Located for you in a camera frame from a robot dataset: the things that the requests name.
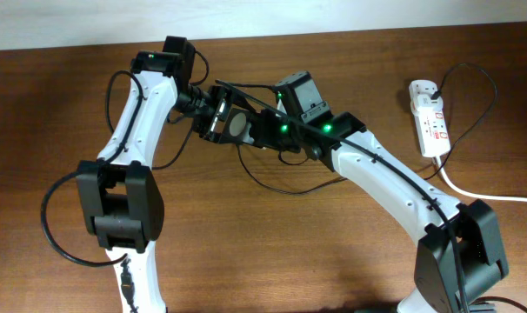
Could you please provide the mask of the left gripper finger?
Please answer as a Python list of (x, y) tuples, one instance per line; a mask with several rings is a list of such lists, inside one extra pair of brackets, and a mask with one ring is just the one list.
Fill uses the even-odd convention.
[(230, 90), (230, 101), (233, 105), (236, 105), (242, 110), (247, 110), (249, 112), (256, 111), (256, 109), (249, 104), (248, 100), (244, 96), (239, 95), (233, 90)]
[(217, 133), (209, 131), (206, 134), (202, 135), (202, 139), (217, 144), (243, 144), (243, 140), (240, 137), (232, 137), (226, 132)]

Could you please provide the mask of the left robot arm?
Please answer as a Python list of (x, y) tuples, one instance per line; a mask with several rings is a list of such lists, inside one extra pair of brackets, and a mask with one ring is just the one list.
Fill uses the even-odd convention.
[(125, 312), (165, 312), (156, 265), (156, 241), (164, 221), (163, 197), (153, 160), (170, 113), (192, 118), (190, 133), (217, 143), (259, 143), (250, 120), (231, 116), (231, 101), (205, 92), (192, 76), (195, 46), (166, 37), (162, 51), (141, 51), (124, 74), (130, 93), (111, 138), (95, 161), (78, 165), (77, 188), (87, 231), (114, 268)]

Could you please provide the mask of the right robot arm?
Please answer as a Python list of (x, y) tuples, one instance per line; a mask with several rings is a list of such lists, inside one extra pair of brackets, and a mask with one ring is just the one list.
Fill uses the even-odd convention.
[(307, 71), (272, 86), (277, 107), (264, 105), (240, 134), (256, 147), (304, 151), (354, 183), (404, 228), (417, 247), (416, 288), (398, 312), (474, 312), (509, 273), (495, 211), (462, 203), (435, 188), (384, 149), (349, 112), (333, 114)]

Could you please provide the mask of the black smartphone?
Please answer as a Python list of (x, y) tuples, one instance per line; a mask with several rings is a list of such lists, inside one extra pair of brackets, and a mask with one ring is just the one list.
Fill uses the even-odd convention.
[(250, 136), (251, 122), (248, 119), (246, 110), (232, 109), (228, 115), (223, 132), (230, 134), (232, 137), (240, 137), (243, 143), (252, 144), (254, 139)]

